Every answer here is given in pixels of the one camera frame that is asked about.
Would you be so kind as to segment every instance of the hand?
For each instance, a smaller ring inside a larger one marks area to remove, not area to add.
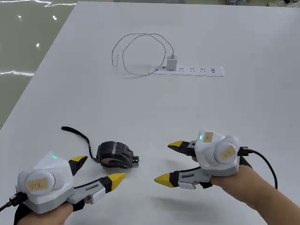
[[[63,225],[72,212],[73,206],[64,203],[58,208],[40,215],[32,212],[21,219],[18,225]]]
[[[240,165],[239,171],[232,176],[213,176],[210,181],[253,209],[259,200],[261,190],[271,187],[252,168],[245,165]]]

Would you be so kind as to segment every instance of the white power strip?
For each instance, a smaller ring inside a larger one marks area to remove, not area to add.
[[[150,72],[156,69],[156,66],[150,67]],[[223,67],[187,67],[177,65],[175,71],[169,71],[165,66],[158,68],[153,74],[165,75],[193,75],[193,76],[225,76]]]

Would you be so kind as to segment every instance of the green floor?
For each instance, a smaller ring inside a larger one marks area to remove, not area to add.
[[[225,0],[120,1],[225,4]],[[0,129],[76,2],[76,0],[52,2],[0,0]],[[267,0],[251,0],[247,5],[266,6],[267,3]]]

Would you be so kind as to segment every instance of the tape measure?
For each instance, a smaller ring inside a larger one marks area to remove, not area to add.
[[[103,142],[101,145],[99,145],[95,158],[92,155],[90,140],[87,138],[87,136],[71,127],[61,127],[61,129],[73,134],[77,134],[86,140],[89,147],[90,157],[104,167],[119,167],[127,169],[138,165],[139,157],[134,156],[133,151],[130,150],[126,144],[114,141]]]

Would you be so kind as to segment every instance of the round knob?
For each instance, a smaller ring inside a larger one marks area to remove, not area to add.
[[[230,142],[220,142],[215,148],[215,159],[221,164],[230,164],[237,157],[237,150]]]
[[[27,192],[32,195],[47,194],[52,191],[54,184],[54,175],[46,169],[33,171],[25,180]]]

